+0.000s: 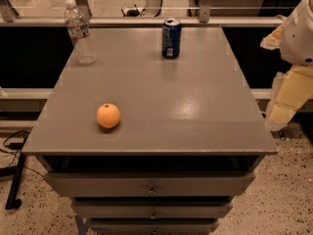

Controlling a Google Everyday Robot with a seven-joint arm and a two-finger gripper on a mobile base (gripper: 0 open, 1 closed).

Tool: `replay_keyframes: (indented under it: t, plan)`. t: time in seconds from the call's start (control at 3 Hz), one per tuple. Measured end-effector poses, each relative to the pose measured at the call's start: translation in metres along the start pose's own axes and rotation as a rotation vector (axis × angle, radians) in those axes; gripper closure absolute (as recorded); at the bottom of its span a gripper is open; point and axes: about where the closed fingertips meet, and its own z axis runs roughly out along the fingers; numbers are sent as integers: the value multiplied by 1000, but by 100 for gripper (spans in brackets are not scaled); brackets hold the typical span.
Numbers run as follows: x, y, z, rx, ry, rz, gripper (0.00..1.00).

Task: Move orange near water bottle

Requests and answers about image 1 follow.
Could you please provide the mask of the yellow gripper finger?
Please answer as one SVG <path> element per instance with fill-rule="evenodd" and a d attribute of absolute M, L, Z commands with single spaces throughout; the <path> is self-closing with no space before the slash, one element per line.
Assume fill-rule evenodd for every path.
<path fill-rule="evenodd" d="M 262 39 L 260 46 L 268 50 L 279 49 L 281 46 L 282 29 L 282 25 L 276 27 L 270 34 Z"/>
<path fill-rule="evenodd" d="M 280 131 L 313 96 L 313 68 L 292 66 L 287 73 L 278 72 L 273 80 L 271 99 L 265 111 L 265 126 Z"/>

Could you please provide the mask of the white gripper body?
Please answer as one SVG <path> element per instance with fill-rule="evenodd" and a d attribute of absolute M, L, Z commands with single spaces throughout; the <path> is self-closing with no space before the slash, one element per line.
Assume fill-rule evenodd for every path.
<path fill-rule="evenodd" d="M 300 66 L 313 66 L 312 0 L 301 0 L 284 22 L 280 53 L 283 60 Z"/>

